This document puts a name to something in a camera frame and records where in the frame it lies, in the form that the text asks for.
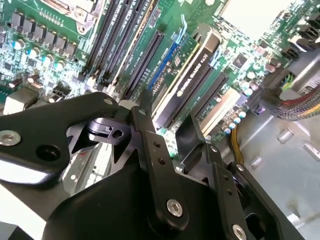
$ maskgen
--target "black plastic bracket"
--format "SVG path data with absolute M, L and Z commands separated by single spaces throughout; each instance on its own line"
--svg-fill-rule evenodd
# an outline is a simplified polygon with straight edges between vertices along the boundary
M 227 169 L 249 198 L 249 204 L 243 209 L 245 216 L 261 218 L 259 221 L 263 223 L 260 225 L 263 225 L 261 232 L 264 232 L 265 240 L 304 239 L 243 165 L 231 162 Z
M 185 173 L 207 183 L 216 199 L 220 217 L 218 222 L 221 224 L 214 233 L 217 239 L 236 240 L 233 226 L 237 225 L 245 232 L 246 239 L 254 240 L 242 211 L 233 176 L 224 168 L 220 151 L 214 145 L 204 143 L 204 136 L 194 117 L 189 115 L 182 123 L 176 132 L 176 140 L 178 151 L 183 148 L 185 159 L 188 159 Z
M 69 145 L 75 145 L 71 134 L 85 127 L 78 124 L 112 116 L 117 108 L 115 100 L 96 92 L 0 117 L 0 131 L 21 137 L 16 145 L 0 145 L 0 178 L 34 185 L 58 180 L 70 161 Z M 69 129 L 75 125 L 76 131 Z

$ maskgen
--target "pcie slot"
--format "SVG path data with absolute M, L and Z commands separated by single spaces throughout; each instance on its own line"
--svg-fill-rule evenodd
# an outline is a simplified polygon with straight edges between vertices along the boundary
M 95 42 L 95 45 L 94 45 L 93 49 L 91 50 L 90 58 L 89 58 L 88 62 L 85 65 L 85 68 L 84 68 L 84 71 L 83 71 L 84 74 L 86 74 L 93 67 L 94 63 L 97 60 L 99 50 L 100 50 L 101 45 L 102 45 L 102 43 L 103 43 L 103 41 L 105 39 L 105 36 L 106 36 L 106 34 L 108 32 L 108 29 L 109 29 L 109 27 L 111 25 L 111 21 L 112 21 L 112 18 L 114 16 L 116 10 L 117 10 L 118 4 L 119 4 L 119 0 L 110 1 L 110 5 L 108 7 L 105 19 L 104 19 L 103 24 L 102 24 L 102 29 L 100 31 L 99 36 L 97 37 L 97 40 Z
M 157 115 L 158 109 L 163 105 L 164 101 L 167 99 L 168 95 L 172 92 L 174 92 L 174 87 L 177 86 L 180 81 L 182 80 L 180 76 L 185 73 L 185 69 L 190 65 L 190 61 L 193 60 L 194 55 L 196 54 L 198 48 L 200 47 L 200 44 L 197 44 L 193 51 L 191 52 L 190 56 L 186 59 L 185 63 L 183 64 L 182 68 L 178 72 L 178 74 L 175 76 L 174 80 L 172 81 L 172 84 L 170 84 L 169 88 L 165 91 L 162 98 L 158 101 L 158 104 L 155 105 L 152 108 L 152 117 L 154 118 Z
M 122 27 L 122 24 L 124 23 L 126 16 L 128 14 L 128 11 L 130 9 L 130 6 L 132 4 L 133 0 L 126 0 L 124 6 L 121 8 L 120 13 L 114 23 L 114 27 L 110 33 L 111 38 L 108 39 L 106 46 L 104 46 L 101 58 L 99 60 L 99 63 L 97 64 L 97 69 L 101 72 L 104 66 L 107 63 L 107 60 L 109 58 L 110 52 L 116 42 L 117 37 L 119 36 L 120 29 Z
M 191 102 L 194 96 L 199 92 L 199 90 L 203 87 L 206 80 L 209 78 L 210 74 L 213 72 L 213 69 L 210 66 L 206 67 L 206 70 L 199 76 L 198 81 L 195 83 L 191 89 L 185 93 L 185 98 L 182 100 L 180 105 L 175 108 L 172 117 L 169 117 L 168 120 L 164 123 L 164 128 L 171 128 L 172 124 L 174 124 L 181 113 L 181 111 Z
M 221 72 L 219 76 L 214 80 L 213 84 L 205 92 L 202 98 L 197 102 L 192 110 L 192 115 L 198 117 L 209 103 L 217 96 L 221 88 L 228 81 L 229 77 L 224 72 Z
M 158 49 L 162 39 L 164 38 L 164 34 L 159 31 L 156 30 L 150 43 L 148 44 L 146 50 L 144 51 L 138 65 L 136 66 L 130 81 L 128 83 L 128 87 L 126 88 L 124 95 L 122 97 L 123 100 L 128 100 L 133 91 L 135 90 L 141 76 L 144 74 L 150 60 L 152 59 L 152 57 L 154 56 L 156 50 Z
M 197 53 L 183 70 L 179 80 L 171 84 L 170 92 L 160 101 L 159 107 L 153 111 L 153 121 L 159 128 L 171 127 L 178 120 L 181 111 L 186 109 L 212 72 L 213 60 L 219 53 L 219 35 L 208 24 L 200 23 L 193 38 L 200 43 Z
M 230 88 L 222 97 L 222 101 L 214 106 L 205 119 L 200 123 L 200 128 L 204 136 L 207 136 L 214 127 L 224 118 L 227 112 L 233 108 L 241 97 L 233 88 Z
M 132 18 L 130 22 L 125 26 L 123 30 L 124 34 L 122 35 L 121 39 L 119 40 L 120 44 L 115 48 L 113 55 L 110 58 L 109 64 L 106 66 L 104 77 L 107 78 L 115 69 L 115 66 L 123 53 L 123 50 L 128 43 L 130 35 L 132 34 L 135 26 L 138 24 L 139 15 L 143 9 L 143 6 L 146 4 L 147 0 L 140 0 L 132 14 Z
M 131 40 L 131 43 L 129 45 L 129 47 L 126 49 L 125 54 L 122 58 L 121 63 L 119 64 L 117 71 L 115 74 L 112 73 L 112 84 L 109 85 L 108 87 L 108 93 L 112 93 L 112 89 L 115 88 L 115 85 L 118 82 L 119 79 L 119 75 L 121 74 L 121 72 L 123 71 L 124 67 L 128 65 L 129 62 L 129 56 L 132 54 L 132 52 L 136 49 L 137 45 L 138 45 L 138 39 L 140 39 L 140 37 L 142 36 L 142 33 L 144 32 L 144 30 L 147 27 L 147 20 L 149 19 L 151 13 L 152 13 L 152 9 L 154 7 L 154 5 L 156 4 L 156 0 L 151 0 L 149 6 L 147 7 L 147 10 L 145 11 L 145 14 L 142 18 L 142 20 L 140 21 L 139 26 L 137 27 L 137 30 L 135 32 L 134 37 Z

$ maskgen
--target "screw hole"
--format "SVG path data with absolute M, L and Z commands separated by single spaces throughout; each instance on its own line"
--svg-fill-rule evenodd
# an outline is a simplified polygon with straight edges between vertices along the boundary
M 163 158 L 161 158 L 161 157 L 158 158 L 158 162 L 159 162 L 161 165 L 165 165 L 165 164 L 166 164 L 166 161 L 165 161 Z
M 160 147 L 161 147 L 160 143 L 158 143 L 157 141 L 155 141 L 153 144 L 154 144 L 157 148 L 160 148 Z
M 119 139 L 119 138 L 121 138 L 123 135 L 124 135 L 124 132 L 121 131 L 121 130 L 115 130 L 115 131 L 112 133 L 112 137 L 113 137 L 114 139 Z
M 43 161 L 53 162 L 61 156 L 60 150 L 53 145 L 41 145 L 35 150 L 35 154 Z

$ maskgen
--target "black mounting arm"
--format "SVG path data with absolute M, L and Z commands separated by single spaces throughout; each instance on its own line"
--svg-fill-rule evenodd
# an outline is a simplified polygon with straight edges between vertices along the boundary
M 191 116 L 176 132 L 184 174 L 157 135 L 148 96 L 101 92 L 0 117 L 0 179 L 50 188 L 70 158 L 114 146 L 111 175 L 63 201 L 43 239 L 303 240 L 244 166 L 225 166 Z

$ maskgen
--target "ram slot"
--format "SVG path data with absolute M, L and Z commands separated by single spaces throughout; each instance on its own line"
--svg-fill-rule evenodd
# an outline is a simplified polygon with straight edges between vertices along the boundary
M 101 54 L 101 58 L 98 63 L 97 69 L 100 71 L 100 73 L 107 63 L 107 60 L 110 56 L 110 52 L 116 42 L 116 39 L 117 39 L 118 34 L 120 32 L 120 29 L 123 26 L 123 23 L 126 19 L 126 16 L 130 10 L 130 6 L 131 6 L 132 2 L 133 2 L 133 0 L 126 0 L 125 1 L 125 4 L 121 8 L 120 13 L 114 23 L 114 27 L 113 27 L 111 34 L 110 34 L 111 38 L 108 39 L 107 44 L 104 46 L 102 54 Z
M 108 78 L 110 76 L 110 74 L 113 72 L 113 70 L 115 69 L 115 66 L 119 60 L 119 58 L 121 57 L 124 48 L 126 46 L 126 44 L 128 43 L 128 40 L 135 28 L 135 26 L 137 25 L 137 21 L 139 18 L 139 15 L 143 9 L 143 6 L 146 4 L 148 0 L 140 0 L 137 5 L 136 8 L 132 14 L 132 17 L 130 19 L 130 21 L 128 22 L 128 24 L 125 26 L 123 32 L 124 34 L 122 35 L 121 39 L 119 40 L 119 45 L 115 48 L 110 61 L 108 63 L 108 65 L 106 66 L 105 70 L 104 70 L 104 78 Z
M 164 36 L 165 35 L 161 31 L 159 30 L 155 31 L 149 45 L 147 46 L 146 50 L 143 52 L 143 55 L 130 78 L 130 81 L 127 85 L 128 87 L 126 88 L 122 97 L 123 100 L 128 100 L 131 97 L 141 76 L 144 74 L 150 60 L 154 56 Z
M 224 72 L 221 72 L 219 74 L 219 76 L 214 80 L 213 84 L 209 87 L 209 89 L 205 92 L 205 94 L 192 109 L 193 116 L 197 118 L 205 110 L 205 108 L 208 107 L 210 102 L 217 96 L 228 79 L 229 76 Z
M 83 71 L 84 74 L 87 74 L 90 71 L 90 69 L 93 67 L 94 63 L 97 61 L 99 50 L 100 50 L 101 45 L 106 37 L 108 29 L 111 25 L 112 18 L 114 16 L 114 14 L 116 13 L 117 6 L 118 6 L 119 2 L 120 2 L 119 0 L 110 1 L 110 5 L 108 7 L 105 19 L 102 24 L 102 29 L 100 30 L 100 34 L 97 36 L 97 39 L 95 41 L 95 45 L 91 50 L 89 60 L 85 65 L 85 68 Z

